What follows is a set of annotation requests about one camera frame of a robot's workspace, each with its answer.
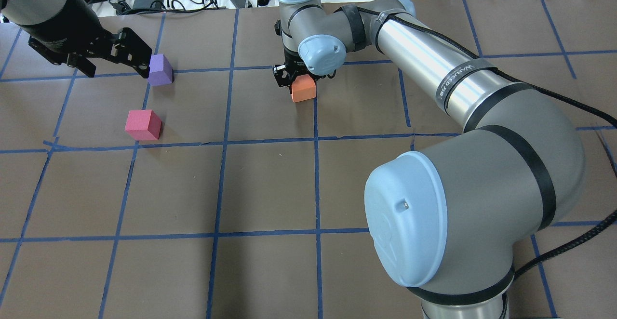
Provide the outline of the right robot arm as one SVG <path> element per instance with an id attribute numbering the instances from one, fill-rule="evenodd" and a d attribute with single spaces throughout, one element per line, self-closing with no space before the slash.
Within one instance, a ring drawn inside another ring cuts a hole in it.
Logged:
<path id="1" fill-rule="evenodd" d="M 538 264 L 611 226 L 615 212 L 581 236 L 515 270 L 513 245 L 565 216 L 585 179 L 584 147 L 550 97 L 615 124 L 595 108 L 517 80 L 415 17 L 410 0 L 374 0 L 327 14 L 321 0 L 278 0 L 284 65 L 333 77 L 347 53 L 374 45 L 463 129 L 372 171 L 364 211 L 388 276 L 421 301 L 425 319 L 507 319 L 507 290 Z"/>

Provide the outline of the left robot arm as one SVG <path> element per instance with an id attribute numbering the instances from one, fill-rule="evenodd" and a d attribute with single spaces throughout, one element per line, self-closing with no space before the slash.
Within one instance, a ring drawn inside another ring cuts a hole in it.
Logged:
<path id="1" fill-rule="evenodd" d="M 1 13 L 29 34 L 28 44 L 53 65 L 94 77 L 91 58 L 134 69 L 148 78 L 151 47 L 129 27 L 105 29 L 85 0 L 1 0 Z"/>

